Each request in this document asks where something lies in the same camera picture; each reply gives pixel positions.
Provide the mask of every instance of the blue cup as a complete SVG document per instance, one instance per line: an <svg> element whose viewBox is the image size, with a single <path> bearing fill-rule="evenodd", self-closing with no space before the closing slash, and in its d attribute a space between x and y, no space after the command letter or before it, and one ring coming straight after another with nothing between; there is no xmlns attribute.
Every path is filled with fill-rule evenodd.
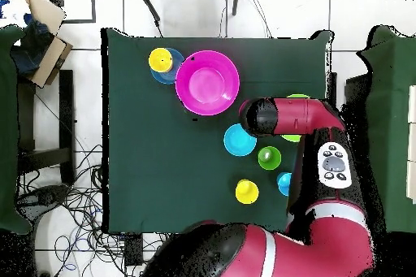
<svg viewBox="0 0 416 277"><path fill-rule="evenodd" d="M290 179L292 178L292 173L289 172L282 172L279 173L277 176L277 186L279 187L279 191L284 195L289 195L289 187L290 187Z"/></svg>
<svg viewBox="0 0 416 277"><path fill-rule="evenodd" d="M244 157L253 152L257 138L249 135L241 126L234 124L224 134L225 149L236 157Z"/></svg>

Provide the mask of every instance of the green cloth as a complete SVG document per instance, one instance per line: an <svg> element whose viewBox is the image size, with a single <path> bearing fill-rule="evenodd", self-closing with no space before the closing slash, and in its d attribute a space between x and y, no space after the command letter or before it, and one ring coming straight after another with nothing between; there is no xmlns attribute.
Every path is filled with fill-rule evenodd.
<svg viewBox="0 0 416 277"><path fill-rule="evenodd" d="M416 205L406 197L409 88L416 84L416 38L379 26L361 55L372 68L366 100L370 164L388 231L416 233Z"/></svg>
<svg viewBox="0 0 416 277"><path fill-rule="evenodd" d="M17 26L0 28L0 228L17 234L31 230L15 210L19 127L17 72L10 51L23 36Z"/></svg>
<svg viewBox="0 0 416 277"><path fill-rule="evenodd" d="M286 202L277 187L280 172L292 171L297 144L280 136L258 139L246 157L230 155L223 134L238 123L238 109L252 97L304 93L324 98L329 31L315 39L222 39L128 37L107 29L109 63L109 230L181 232L214 219L256 223L283 230ZM149 55L157 47L186 58L199 50L227 55L240 74L240 92L220 115L187 111L175 86L158 83ZM258 151L273 145L282 153L274 171L264 171ZM237 201L242 179L258 185L252 205Z"/></svg>

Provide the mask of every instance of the dark green tabletop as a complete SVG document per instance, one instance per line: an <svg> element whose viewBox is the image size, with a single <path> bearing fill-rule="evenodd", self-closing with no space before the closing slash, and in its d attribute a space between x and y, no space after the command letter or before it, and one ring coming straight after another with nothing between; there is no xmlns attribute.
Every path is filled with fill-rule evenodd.
<svg viewBox="0 0 416 277"><path fill-rule="evenodd" d="M291 171L296 144L280 136L258 139L246 157L231 156L223 134L238 123L246 98L304 93L324 98L328 31L315 39L220 39L127 37L107 29L109 59L110 154L109 230L181 232L214 219L284 229L287 198L276 177ZM240 74L240 92L220 115L187 111L175 86L151 76L148 58L157 47L178 50L186 58L199 50L226 54ZM273 145L282 153L274 171L264 171L258 151ZM252 180L259 197L252 205L236 200L238 180Z"/></svg>

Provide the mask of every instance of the bowl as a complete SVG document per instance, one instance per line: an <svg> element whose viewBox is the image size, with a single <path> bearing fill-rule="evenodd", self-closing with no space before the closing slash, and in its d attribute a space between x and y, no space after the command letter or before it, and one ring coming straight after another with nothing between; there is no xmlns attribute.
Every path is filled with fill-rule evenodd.
<svg viewBox="0 0 416 277"><path fill-rule="evenodd" d="M224 134L225 149L236 157L249 155L256 143L257 138L249 135L241 124L232 125Z"/></svg>
<svg viewBox="0 0 416 277"><path fill-rule="evenodd" d="M227 56L203 50L182 62L175 87L178 98L188 110L197 115L217 115L236 99L240 77Z"/></svg>

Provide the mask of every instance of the blue bowl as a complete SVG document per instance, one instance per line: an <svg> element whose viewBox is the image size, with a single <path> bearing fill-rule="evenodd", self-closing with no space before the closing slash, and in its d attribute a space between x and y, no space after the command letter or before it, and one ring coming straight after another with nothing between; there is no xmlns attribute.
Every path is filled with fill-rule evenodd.
<svg viewBox="0 0 416 277"><path fill-rule="evenodd" d="M277 176L277 186L279 187L279 191L284 195L289 195L289 186L290 186L290 179L292 178L292 173L282 172L279 173Z"/></svg>
<svg viewBox="0 0 416 277"><path fill-rule="evenodd" d="M153 77L161 84L174 84L176 81L176 73L178 72L180 65L184 61L184 56L182 56L182 54L178 50L171 48L165 49L168 50L172 55L172 69L166 73L159 73L157 71L154 71L152 68L150 68L150 71Z"/></svg>
<svg viewBox="0 0 416 277"><path fill-rule="evenodd" d="M224 134L225 149L236 157L244 157L253 152L257 138L249 135L241 126L234 124Z"/></svg>

